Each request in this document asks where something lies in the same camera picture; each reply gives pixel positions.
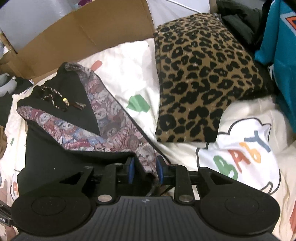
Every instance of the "leopard print fabric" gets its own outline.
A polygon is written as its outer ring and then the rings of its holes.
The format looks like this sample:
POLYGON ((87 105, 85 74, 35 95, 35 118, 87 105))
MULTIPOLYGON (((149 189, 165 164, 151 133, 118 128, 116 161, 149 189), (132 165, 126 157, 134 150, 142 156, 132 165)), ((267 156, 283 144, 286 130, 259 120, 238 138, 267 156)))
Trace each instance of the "leopard print fabric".
POLYGON ((211 14, 160 25, 154 37, 159 142, 215 142, 227 106, 264 89, 250 55, 211 14))

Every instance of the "silver bolt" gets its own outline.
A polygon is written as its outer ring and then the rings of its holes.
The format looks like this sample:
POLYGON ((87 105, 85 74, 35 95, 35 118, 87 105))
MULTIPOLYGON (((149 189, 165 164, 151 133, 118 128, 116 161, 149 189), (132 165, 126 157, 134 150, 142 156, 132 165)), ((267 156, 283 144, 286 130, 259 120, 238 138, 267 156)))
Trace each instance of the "silver bolt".
POLYGON ((181 202, 191 202, 194 198, 191 195, 183 194, 179 197, 181 202))
POLYGON ((108 194, 103 194, 103 195, 98 196, 98 200, 100 202, 109 202, 112 200, 112 196, 110 196, 108 194))

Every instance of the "cardboard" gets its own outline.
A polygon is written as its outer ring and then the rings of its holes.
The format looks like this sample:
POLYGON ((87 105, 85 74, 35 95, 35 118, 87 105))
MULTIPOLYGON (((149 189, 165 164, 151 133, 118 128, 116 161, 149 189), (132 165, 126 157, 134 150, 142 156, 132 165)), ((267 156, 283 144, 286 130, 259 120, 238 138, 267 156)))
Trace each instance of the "cardboard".
POLYGON ((145 40, 153 32, 146 0, 93 1, 48 27, 5 64, 32 79, 64 61, 79 61, 121 43, 145 40))

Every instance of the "folded leopard print garment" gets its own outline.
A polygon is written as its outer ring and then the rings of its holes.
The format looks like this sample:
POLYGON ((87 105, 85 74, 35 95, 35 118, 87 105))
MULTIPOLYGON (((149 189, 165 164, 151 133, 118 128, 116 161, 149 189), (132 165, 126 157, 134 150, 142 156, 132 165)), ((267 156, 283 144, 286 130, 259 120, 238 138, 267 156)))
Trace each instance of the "folded leopard print garment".
POLYGON ((230 103, 268 94, 250 55, 212 14, 160 25, 154 37, 159 142, 215 142, 230 103))

